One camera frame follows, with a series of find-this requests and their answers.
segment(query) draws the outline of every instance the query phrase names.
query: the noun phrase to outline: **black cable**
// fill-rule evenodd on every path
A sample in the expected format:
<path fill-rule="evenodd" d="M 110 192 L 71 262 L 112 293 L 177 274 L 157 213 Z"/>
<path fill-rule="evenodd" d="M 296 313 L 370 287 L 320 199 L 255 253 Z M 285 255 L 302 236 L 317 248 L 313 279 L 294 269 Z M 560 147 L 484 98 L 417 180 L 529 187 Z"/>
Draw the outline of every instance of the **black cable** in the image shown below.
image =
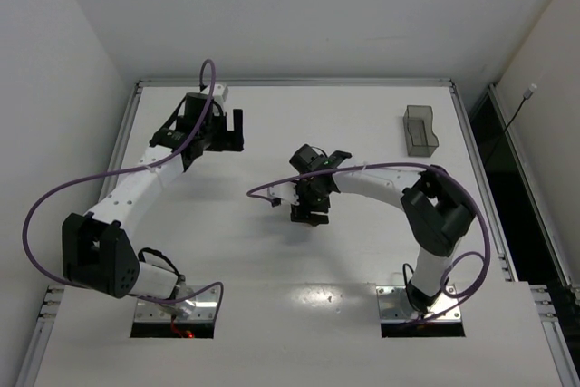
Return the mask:
<path fill-rule="evenodd" d="M 509 126 L 511 125 L 512 122 L 514 122 L 514 120 L 516 119 L 517 115 L 519 114 L 519 111 L 521 111 L 522 106 L 524 106 L 524 103 L 527 101 L 528 99 L 526 97 L 524 97 L 521 101 L 521 103 L 519 104 L 519 106 L 517 106 L 516 112 L 514 113 L 513 117 L 511 117 L 511 120 L 509 120 L 509 122 L 506 124 L 506 127 L 504 127 L 504 130 L 499 133 L 498 135 L 498 139 L 496 140 L 496 142 L 493 144 L 493 147 L 491 148 L 491 151 L 489 152 L 488 156 L 486 157 L 485 162 L 483 162 L 483 169 L 485 169 L 489 163 L 489 160 L 491 159 L 491 157 L 493 156 L 493 153 L 495 153 L 496 149 L 498 148 L 499 143 L 501 142 L 501 140 L 503 139 L 504 135 L 506 134 L 506 132 L 509 129 Z"/>
<path fill-rule="evenodd" d="M 409 283 L 409 280 L 407 279 L 407 268 L 409 268 L 412 274 L 415 273 L 413 266 L 409 265 L 408 263 L 402 264 L 402 279 L 405 281 L 405 290 L 407 289 L 407 284 Z"/>
<path fill-rule="evenodd" d="M 407 301 L 409 301 L 409 305 L 411 306 L 411 308 L 413 310 L 420 313 L 421 310 L 419 310 L 415 305 L 413 305 L 413 303 L 411 302 L 411 299 L 409 298 L 409 291 L 407 290 L 409 288 L 409 286 L 408 286 L 409 279 L 407 277 L 407 269 L 409 269 L 412 274 L 415 274 L 415 270 L 413 269 L 413 266 L 409 265 L 408 263 L 402 264 L 402 279 L 405 282 L 405 294 L 407 294 Z"/>
<path fill-rule="evenodd" d="M 171 269 L 173 269 L 173 272 L 175 272 L 175 274 L 177 276 L 181 276 L 181 274 L 179 273 L 178 269 L 175 267 L 175 265 L 173 265 L 173 262 L 171 262 L 171 260 L 169 260 L 169 258 L 167 256 L 165 256 L 163 253 L 161 253 L 157 249 L 153 249 L 153 248 L 142 248 L 141 251 L 137 254 L 137 258 L 139 259 L 140 262 L 147 263 L 145 261 L 145 256 L 143 255 L 145 253 L 151 254 L 152 256 L 155 256 L 157 258 L 160 258 L 165 263 L 167 263 Z"/>
<path fill-rule="evenodd" d="M 203 90 L 205 90 L 207 88 L 207 85 L 205 83 L 203 83 L 203 73 L 204 73 L 204 69 L 202 68 L 199 71 L 199 92 L 203 92 Z"/>
<path fill-rule="evenodd" d="M 219 112 L 219 116 L 223 119 L 224 118 L 224 110 L 219 105 L 219 103 L 217 103 L 215 100 L 212 100 L 211 105 L 216 107 L 217 111 Z"/>
<path fill-rule="evenodd" d="M 214 327 L 216 325 L 216 321 L 218 320 L 218 313 L 219 309 L 221 308 L 221 303 L 224 300 L 224 284 L 217 282 L 216 285 L 219 286 L 219 299 L 217 300 L 216 311 L 214 312 Z"/>
<path fill-rule="evenodd" d="M 326 151 L 324 151 L 323 149 L 321 149 L 320 147 L 315 147 L 313 145 L 310 146 L 311 148 L 320 151 L 326 158 L 328 157 L 328 155 L 326 154 Z"/>

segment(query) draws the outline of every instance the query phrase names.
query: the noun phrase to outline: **metal base plate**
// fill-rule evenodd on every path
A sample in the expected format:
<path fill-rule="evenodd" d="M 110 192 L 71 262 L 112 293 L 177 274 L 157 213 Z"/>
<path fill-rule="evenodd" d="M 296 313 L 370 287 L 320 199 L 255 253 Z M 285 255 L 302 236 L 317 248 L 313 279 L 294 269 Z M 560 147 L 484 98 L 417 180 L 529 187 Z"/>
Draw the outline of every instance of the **metal base plate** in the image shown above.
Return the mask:
<path fill-rule="evenodd" d="M 450 285 L 447 289 L 450 293 L 455 293 L 454 286 Z M 419 313 L 409 303 L 404 285 L 378 285 L 377 298 L 381 324 L 401 324 L 419 318 Z M 441 313 L 456 303 L 457 299 L 451 299 L 441 294 L 426 316 Z M 459 307 L 456 307 L 432 322 L 437 324 L 460 323 L 461 311 Z"/>
<path fill-rule="evenodd" d="M 183 290 L 187 293 L 193 293 L 201 289 L 201 285 L 188 285 Z M 184 305 L 188 306 L 187 313 L 178 316 L 175 319 L 175 324 L 210 324 L 213 323 L 214 315 L 216 313 L 216 306 L 219 300 L 219 287 L 214 287 L 204 292 L 195 298 L 185 301 Z M 169 323 L 171 322 L 171 315 L 164 311 L 158 304 L 149 303 L 147 301 L 137 300 L 135 307 L 134 323 Z"/>

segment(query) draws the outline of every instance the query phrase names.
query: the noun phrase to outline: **white table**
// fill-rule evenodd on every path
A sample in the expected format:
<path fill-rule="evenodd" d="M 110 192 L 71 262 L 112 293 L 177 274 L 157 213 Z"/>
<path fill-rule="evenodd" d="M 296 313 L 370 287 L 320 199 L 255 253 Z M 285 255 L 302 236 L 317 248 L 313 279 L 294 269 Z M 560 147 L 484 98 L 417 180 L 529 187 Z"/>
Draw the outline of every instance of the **white table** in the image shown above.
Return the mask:
<path fill-rule="evenodd" d="M 124 123 L 126 133 L 132 125 L 126 150 L 123 130 L 117 147 L 123 167 L 137 161 L 172 108 L 195 91 L 161 85 L 138 92 L 134 119 L 129 114 Z M 408 104 L 433 108 L 440 146 L 431 159 L 406 157 L 401 117 Z M 134 299 L 67 288 L 36 386 L 560 385 L 529 288 L 506 282 L 496 255 L 486 283 L 461 307 L 466 337 L 382 339 L 375 286 L 402 284 L 401 264 L 414 264 L 419 249 L 405 216 L 336 194 L 330 225 L 306 227 L 290 222 L 289 208 L 245 195 L 294 174 L 288 159 L 309 143 L 369 162 L 441 165 L 483 207 L 464 113 L 458 116 L 444 82 L 230 85 L 228 107 L 244 110 L 244 152 L 206 153 L 194 162 L 132 240 L 135 250 L 162 250 L 192 285 L 224 281 L 215 339 L 131 339 Z M 500 234 L 493 217 L 492 223 Z M 459 253 L 482 246 L 474 223 Z M 478 270 L 477 259 L 467 260 L 451 282 L 465 288 Z M 334 299 L 313 299 L 312 286 Z"/>

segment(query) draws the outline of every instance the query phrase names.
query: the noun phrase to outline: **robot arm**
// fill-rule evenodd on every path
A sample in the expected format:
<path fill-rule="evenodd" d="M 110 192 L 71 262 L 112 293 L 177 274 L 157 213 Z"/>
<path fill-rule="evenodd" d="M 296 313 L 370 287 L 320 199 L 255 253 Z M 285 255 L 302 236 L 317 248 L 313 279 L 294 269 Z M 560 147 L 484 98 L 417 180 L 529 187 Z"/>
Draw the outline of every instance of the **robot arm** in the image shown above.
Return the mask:
<path fill-rule="evenodd" d="M 350 153 L 335 151 L 326 157 L 308 145 L 300 148 L 290 163 L 301 174 L 360 165 Z M 275 205 L 289 202 L 292 221 L 317 226 L 328 223 L 332 192 L 363 195 L 405 213 L 420 245 L 407 295 L 412 306 L 427 313 L 440 294 L 441 278 L 451 265 L 455 248 L 475 217 L 468 200 L 443 177 L 428 171 L 396 169 L 314 176 L 269 188 L 268 197 Z"/>
<path fill-rule="evenodd" d="M 84 215 L 72 213 L 63 222 L 63 274 L 67 279 L 117 298 L 131 293 L 167 299 L 175 294 L 183 277 L 176 269 L 145 262 L 142 253 L 135 254 L 130 241 L 163 190 L 204 151 L 243 149 L 242 111 L 234 110 L 234 129 L 228 131 L 224 111 L 227 86 L 217 85 L 213 110 L 207 113 L 193 141 L 179 155 L 156 166 L 185 142 L 207 97 L 207 92 L 184 97 L 141 156 L 139 164 L 148 169 L 127 175 Z M 182 104 L 184 111 L 179 115 Z"/>

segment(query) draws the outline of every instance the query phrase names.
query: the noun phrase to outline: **small transparent box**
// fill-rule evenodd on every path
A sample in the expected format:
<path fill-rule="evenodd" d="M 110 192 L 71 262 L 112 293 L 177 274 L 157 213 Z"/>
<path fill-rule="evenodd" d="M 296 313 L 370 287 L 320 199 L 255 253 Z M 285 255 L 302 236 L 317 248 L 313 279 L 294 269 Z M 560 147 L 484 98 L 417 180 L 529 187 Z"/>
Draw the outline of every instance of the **small transparent box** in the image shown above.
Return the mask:
<path fill-rule="evenodd" d="M 433 133 L 433 109 L 430 106 L 407 106 L 402 122 L 407 154 L 420 158 L 430 157 L 439 147 L 439 140 Z"/>

